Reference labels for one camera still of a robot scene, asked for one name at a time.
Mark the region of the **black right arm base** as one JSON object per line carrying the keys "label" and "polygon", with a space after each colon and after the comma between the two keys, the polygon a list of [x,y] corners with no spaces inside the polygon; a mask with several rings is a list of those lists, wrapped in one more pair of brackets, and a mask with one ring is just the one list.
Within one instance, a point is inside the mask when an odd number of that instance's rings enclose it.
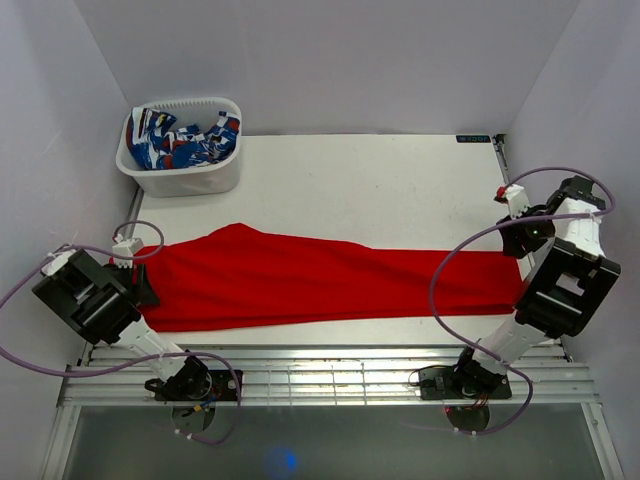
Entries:
{"label": "black right arm base", "polygon": [[430,366],[418,371],[418,386],[423,400],[463,400],[488,398],[507,400],[512,390],[506,376],[481,370],[479,375],[453,366]]}

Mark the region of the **red trousers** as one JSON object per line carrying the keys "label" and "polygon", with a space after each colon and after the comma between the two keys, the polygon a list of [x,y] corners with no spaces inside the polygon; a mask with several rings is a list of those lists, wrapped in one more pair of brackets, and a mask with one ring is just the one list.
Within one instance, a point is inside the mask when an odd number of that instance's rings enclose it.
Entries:
{"label": "red trousers", "polygon": [[521,287],[516,260],[499,251],[462,251],[438,273],[441,250],[374,249],[244,224],[139,254],[160,299],[142,313],[164,333],[428,316],[431,284],[441,315],[501,315]]}

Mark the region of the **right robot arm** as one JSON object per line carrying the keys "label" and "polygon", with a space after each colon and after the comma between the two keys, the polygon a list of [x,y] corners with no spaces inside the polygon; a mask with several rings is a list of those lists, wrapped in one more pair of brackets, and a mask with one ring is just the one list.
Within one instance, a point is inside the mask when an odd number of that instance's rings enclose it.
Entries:
{"label": "right robot arm", "polygon": [[593,181],[564,179],[543,204],[531,205],[523,187],[499,189],[508,206],[502,219],[503,252],[522,259],[537,254],[517,295],[514,315],[477,347],[466,347],[451,375],[464,397],[490,396],[507,383],[507,368],[530,348],[549,339],[581,333],[621,274],[600,245],[605,202]]}

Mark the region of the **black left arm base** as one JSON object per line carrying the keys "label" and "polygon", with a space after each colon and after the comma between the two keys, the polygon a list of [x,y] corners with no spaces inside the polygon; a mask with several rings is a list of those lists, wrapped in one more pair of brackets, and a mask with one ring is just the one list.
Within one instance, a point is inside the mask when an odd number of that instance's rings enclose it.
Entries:
{"label": "black left arm base", "polygon": [[201,403],[213,399],[233,402],[237,400],[243,376],[244,372],[239,369],[234,370],[234,375],[227,370],[209,370],[201,378],[183,386],[174,381],[150,379],[145,382],[144,388],[154,395],[156,401]]}

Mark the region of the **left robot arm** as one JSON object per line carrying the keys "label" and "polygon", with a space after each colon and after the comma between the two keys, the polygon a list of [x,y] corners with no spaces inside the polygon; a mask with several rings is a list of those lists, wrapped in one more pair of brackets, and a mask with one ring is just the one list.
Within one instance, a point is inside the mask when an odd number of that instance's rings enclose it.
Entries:
{"label": "left robot arm", "polygon": [[212,376],[199,359],[166,341],[146,322],[141,308],[159,298],[146,267],[102,265],[83,249],[63,251],[41,269],[32,292],[86,342],[128,349],[139,358],[152,355],[156,377],[145,388],[158,400],[205,398]]}

